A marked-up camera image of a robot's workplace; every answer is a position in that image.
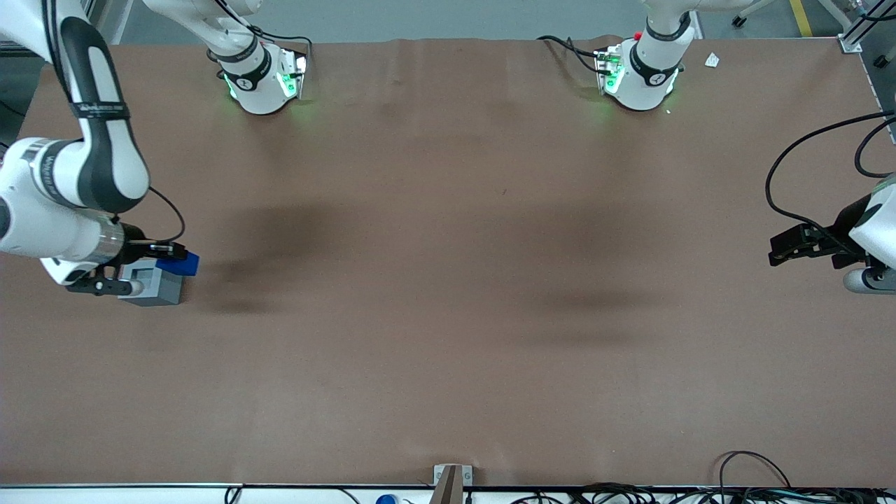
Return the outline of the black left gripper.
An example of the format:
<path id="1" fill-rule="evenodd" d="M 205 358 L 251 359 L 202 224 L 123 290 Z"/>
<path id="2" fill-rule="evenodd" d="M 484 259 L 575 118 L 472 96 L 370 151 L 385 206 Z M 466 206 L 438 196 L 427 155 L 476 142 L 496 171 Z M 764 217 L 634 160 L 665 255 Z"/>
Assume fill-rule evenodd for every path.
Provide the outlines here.
<path id="1" fill-rule="evenodd" d="M 798 258 L 820 258 L 832 256 L 832 267 L 841 270 L 857 263 L 865 262 L 865 250 L 849 237 L 867 209 L 871 197 L 863 197 L 839 211 L 829 232 L 842 243 L 834 245 L 826 229 L 810 224 L 797 224 L 770 238 L 771 251 L 768 259 L 771 267 L 780 267 L 787 261 Z"/>

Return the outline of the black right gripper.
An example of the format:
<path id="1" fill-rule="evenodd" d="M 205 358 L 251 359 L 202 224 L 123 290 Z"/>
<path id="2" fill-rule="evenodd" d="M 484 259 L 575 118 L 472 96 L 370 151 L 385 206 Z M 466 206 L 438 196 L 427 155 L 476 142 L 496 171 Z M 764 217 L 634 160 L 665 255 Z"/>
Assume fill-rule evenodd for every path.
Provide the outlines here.
<path id="1" fill-rule="evenodd" d="M 115 256 L 116 265 L 132 264 L 144 256 L 148 256 L 157 260 L 167 261 L 184 261 L 188 259 L 189 252 L 185 246 L 173 241 L 157 241 L 149 239 L 135 225 L 122 224 L 122 246 L 118 255 Z"/>

